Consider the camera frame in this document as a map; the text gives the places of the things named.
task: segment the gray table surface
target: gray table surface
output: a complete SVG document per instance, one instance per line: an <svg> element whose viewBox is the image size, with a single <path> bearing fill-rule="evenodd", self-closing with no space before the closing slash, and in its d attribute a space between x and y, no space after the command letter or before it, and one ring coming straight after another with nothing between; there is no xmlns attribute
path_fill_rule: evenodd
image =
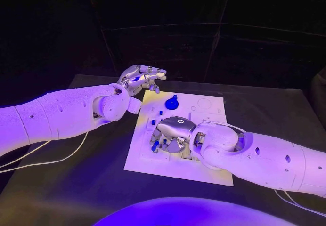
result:
<svg viewBox="0 0 326 226"><path fill-rule="evenodd" d="M117 78L76 75L70 88L109 84ZM297 89L158 81L161 91L222 96L228 123L326 151L326 132ZM141 91L135 98L143 99ZM233 187L124 171L137 115L91 131L63 162L14 172L0 196L1 225L91 225L140 201L187 196L241 204L298 225L326 225L326 218L288 205L274 191L233 176ZM20 165L63 158L83 135L52 141ZM295 201L326 212L326 200L291 193Z"/></svg>

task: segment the screw hole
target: screw hole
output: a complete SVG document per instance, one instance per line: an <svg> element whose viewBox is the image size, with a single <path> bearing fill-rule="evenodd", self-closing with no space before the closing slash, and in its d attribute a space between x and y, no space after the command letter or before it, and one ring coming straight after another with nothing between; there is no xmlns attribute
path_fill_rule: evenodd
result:
<svg viewBox="0 0 326 226"><path fill-rule="evenodd" d="M291 161L291 158L288 155L285 156L285 161L287 161L287 163L290 163L290 161Z"/></svg>
<svg viewBox="0 0 326 226"><path fill-rule="evenodd" d="M256 147L256 149L255 149L255 152L256 152L256 155L259 155L259 148Z"/></svg>

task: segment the blue object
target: blue object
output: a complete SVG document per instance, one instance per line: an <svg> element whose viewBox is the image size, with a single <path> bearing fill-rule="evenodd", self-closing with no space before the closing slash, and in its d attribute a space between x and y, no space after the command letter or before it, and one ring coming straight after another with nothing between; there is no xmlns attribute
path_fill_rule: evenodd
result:
<svg viewBox="0 0 326 226"><path fill-rule="evenodd" d="M164 106L168 110L174 110L179 107L177 97L173 95L173 97L164 102Z"/></svg>
<svg viewBox="0 0 326 226"><path fill-rule="evenodd" d="M153 144L153 147L151 147L153 151L155 150L157 145L158 145L158 141L155 141L154 144Z"/></svg>

